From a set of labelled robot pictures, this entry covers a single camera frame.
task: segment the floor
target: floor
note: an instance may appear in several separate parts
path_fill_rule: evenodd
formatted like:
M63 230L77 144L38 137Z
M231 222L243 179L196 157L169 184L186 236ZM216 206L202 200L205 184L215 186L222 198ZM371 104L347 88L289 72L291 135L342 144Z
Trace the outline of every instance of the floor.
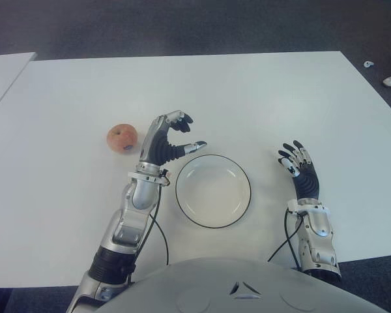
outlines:
M342 51L391 107L391 88L381 83L391 75L391 0L0 0L0 54L68 59L327 50ZM367 60L375 65L364 68ZM340 266L345 290L391 312L391 256ZM0 312L64 312L74 292L0 290Z

